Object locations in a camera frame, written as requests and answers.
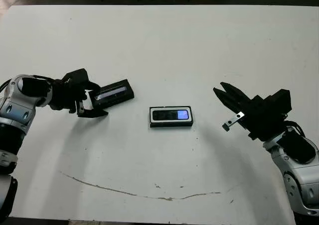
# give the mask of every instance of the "black cable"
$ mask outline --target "black cable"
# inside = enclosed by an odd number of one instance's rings
[[[290,120],[285,120],[284,121],[285,126],[292,126],[296,129],[296,131],[302,136],[305,137],[305,133],[303,131],[303,129],[301,129],[300,125],[298,125],[296,122],[294,121],[290,121]]]
[[[33,75],[35,78],[39,78],[39,79],[45,79],[49,82],[53,82],[54,79],[50,78],[50,77],[44,77],[44,76],[38,76],[38,75]]]
[[[5,81],[5,82],[0,86],[0,93],[4,90],[4,88],[6,88],[6,86],[9,84],[10,81],[11,81],[11,79]]]

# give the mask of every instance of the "display screen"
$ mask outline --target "display screen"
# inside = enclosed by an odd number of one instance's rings
[[[188,112],[186,110],[177,111],[178,119],[188,119]]]
[[[163,110],[153,111],[153,120],[188,119],[187,110]]]
[[[105,93],[102,93],[102,94],[99,94],[98,96],[95,97],[96,100],[100,100],[100,99],[103,99],[105,97],[110,97],[112,95],[115,95],[116,93],[120,93],[120,92],[123,92],[126,90],[126,87],[120,87],[120,88],[116,88],[116,89],[113,89],[112,91],[108,91],[108,92],[105,92]]]

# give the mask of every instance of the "table surface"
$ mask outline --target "table surface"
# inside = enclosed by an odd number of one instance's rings
[[[291,91],[319,143],[319,9],[296,6],[13,6],[0,24],[0,81],[86,68],[135,98],[104,119],[38,108],[13,175],[14,217],[291,225],[281,174],[214,95]],[[149,107],[191,106],[192,128],[150,129]]]

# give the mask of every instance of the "electronic device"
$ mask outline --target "electronic device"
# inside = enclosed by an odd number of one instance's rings
[[[150,127],[192,126],[190,107],[150,107]]]
[[[134,92],[127,79],[116,82],[98,90],[90,91],[93,108],[104,109],[134,98]]]

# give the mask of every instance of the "blue screen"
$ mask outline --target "blue screen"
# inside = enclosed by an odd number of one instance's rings
[[[178,119],[188,119],[188,112],[186,110],[177,111]]]

